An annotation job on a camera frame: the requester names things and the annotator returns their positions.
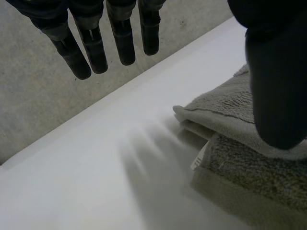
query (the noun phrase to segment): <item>finger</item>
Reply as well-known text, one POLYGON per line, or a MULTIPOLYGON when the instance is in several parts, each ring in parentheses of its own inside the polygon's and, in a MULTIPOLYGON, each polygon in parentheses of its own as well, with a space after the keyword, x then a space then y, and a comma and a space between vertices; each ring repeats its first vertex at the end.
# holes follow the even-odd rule
POLYGON ((256 128, 283 150, 307 136, 306 28, 307 7, 277 33, 247 33, 256 128))
POLYGON ((166 0, 138 0, 143 49, 146 55, 159 51, 159 10, 166 0))
POLYGON ((108 65, 99 20, 103 12, 103 0, 70 0, 69 9, 75 19, 82 43, 95 73, 104 73, 108 65))
POLYGON ((121 63, 125 66, 135 62, 130 16, 136 0, 107 0, 106 8, 121 63))
POLYGON ((91 69, 68 27, 67 18, 66 11, 63 15, 52 20, 31 18, 31 21, 49 37, 74 75, 84 80, 91 76, 91 69))
POLYGON ((77 78, 86 79, 91 76, 91 69, 68 27, 67 0, 7 0, 7 2, 29 17, 34 26, 49 37, 77 78))

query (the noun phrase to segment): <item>gray towel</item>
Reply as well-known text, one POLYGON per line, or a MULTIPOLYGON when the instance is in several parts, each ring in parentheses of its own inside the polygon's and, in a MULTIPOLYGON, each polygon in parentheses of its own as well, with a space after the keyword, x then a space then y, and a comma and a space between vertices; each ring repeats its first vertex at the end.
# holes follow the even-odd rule
POLYGON ((185 108, 174 106, 183 125, 200 125, 198 134, 208 137, 214 132, 237 140, 266 157, 298 160, 307 158, 307 141, 291 150, 279 150, 262 141, 256 131, 249 88, 249 71, 244 66, 233 78, 207 92, 185 108))
POLYGON ((246 66, 174 111, 187 130, 210 140, 192 181, 196 190, 251 225, 307 228, 307 143, 281 151, 260 139, 246 66))

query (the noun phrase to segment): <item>concrete wall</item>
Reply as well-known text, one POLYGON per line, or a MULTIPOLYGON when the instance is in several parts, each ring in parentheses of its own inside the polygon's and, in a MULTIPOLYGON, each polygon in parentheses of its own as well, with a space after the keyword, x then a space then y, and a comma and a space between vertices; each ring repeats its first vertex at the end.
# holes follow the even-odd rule
MULTIPOLYGON (((148 57, 142 50, 138 9, 134 9, 136 62, 123 66, 104 11, 100 29, 109 69, 80 81, 49 39, 1 1, 0 163, 232 16, 226 0, 168 0, 160 15, 160 51, 148 57)), ((69 23, 84 52, 71 17, 69 23)))

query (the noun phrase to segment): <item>white countertop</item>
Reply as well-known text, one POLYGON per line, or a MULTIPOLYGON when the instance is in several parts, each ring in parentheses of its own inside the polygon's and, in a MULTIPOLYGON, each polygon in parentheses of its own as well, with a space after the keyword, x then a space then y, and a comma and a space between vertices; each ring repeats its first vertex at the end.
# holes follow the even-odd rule
POLYGON ((0 229, 247 228, 190 188, 201 145, 172 111, 232 77, 244 34, 228 20, 9 159, 0 229))

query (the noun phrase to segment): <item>gloved hand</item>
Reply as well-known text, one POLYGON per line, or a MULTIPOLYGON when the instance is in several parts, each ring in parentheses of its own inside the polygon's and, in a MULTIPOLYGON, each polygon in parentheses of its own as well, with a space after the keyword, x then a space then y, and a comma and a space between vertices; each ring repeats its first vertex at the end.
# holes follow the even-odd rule
MULTIPOLYGON (((107 60, 99 29, 104 0, 6 0, 46 34, 74 75, 81 79, 91 76, 87 64, 68 26, 69 8, 77 25, 85 51, 95 73, 107 71, 107 60)), ((159 10, 166 0, 138 0, 144 52, 154 55, 159 50, 159 10)), ((136 0, 106 0, 120 61, 135 61, 130 16, 136 0)))
POLYGON ((288 150, 307 137, 307 1, 228 0, 245 27, 255 125, 288 150))

